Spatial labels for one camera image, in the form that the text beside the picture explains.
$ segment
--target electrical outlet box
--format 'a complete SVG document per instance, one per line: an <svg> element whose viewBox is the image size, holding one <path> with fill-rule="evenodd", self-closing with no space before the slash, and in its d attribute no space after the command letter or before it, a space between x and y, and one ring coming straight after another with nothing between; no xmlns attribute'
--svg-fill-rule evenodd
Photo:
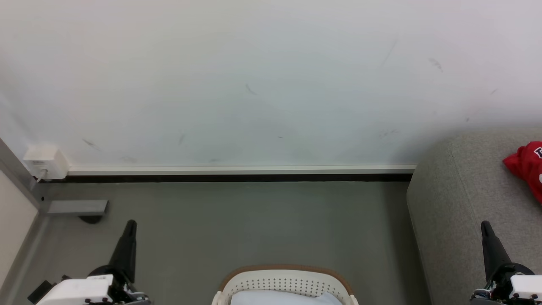
<svg viewBox="0 0 542 305"><path fill-rule="evenodd" d="M43 179L64 179L68 174L68 161L57 147L51 145L35 146L28 149L23 158L30 173L36 177L47 170Z"/></svg>

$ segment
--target white plastic basket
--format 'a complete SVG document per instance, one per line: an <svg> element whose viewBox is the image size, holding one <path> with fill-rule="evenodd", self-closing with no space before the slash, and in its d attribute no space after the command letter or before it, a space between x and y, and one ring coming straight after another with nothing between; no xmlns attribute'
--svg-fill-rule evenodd
<svg viewBox="0 0 542 305"><path fill-rule="evenodd" d="M358 305L347 281L338 273L302 265L248 266L226 277L211 305L230 305L231 297L243 290L275 290L318 297L325 292L343 305Z"/></svg>

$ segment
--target red garment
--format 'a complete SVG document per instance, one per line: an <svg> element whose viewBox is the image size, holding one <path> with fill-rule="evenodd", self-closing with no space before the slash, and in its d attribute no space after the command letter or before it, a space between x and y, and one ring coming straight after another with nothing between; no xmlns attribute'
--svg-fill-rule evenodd
<svg viewBox="0 0 542 305"><path fill-rule="evenodd" d="M542 204L542 142L522 146L516 154L502 160L512 174L527 181L531 192Z"/></svg>

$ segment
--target white wall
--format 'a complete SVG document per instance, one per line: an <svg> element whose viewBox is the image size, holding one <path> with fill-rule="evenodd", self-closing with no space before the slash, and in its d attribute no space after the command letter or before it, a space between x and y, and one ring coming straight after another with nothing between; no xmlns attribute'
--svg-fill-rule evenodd
<svg viewBox="0 0 542 305"><path fill-rule="evenodd" d="M73 166L411 164L542 113L540 0L3 0L0 137Z"/></svg>
<svg viewBox="0 0 542 305"><path fill-rule="evenodd" d="M0 171L0 287L36 215L36 207Z"/></svg>

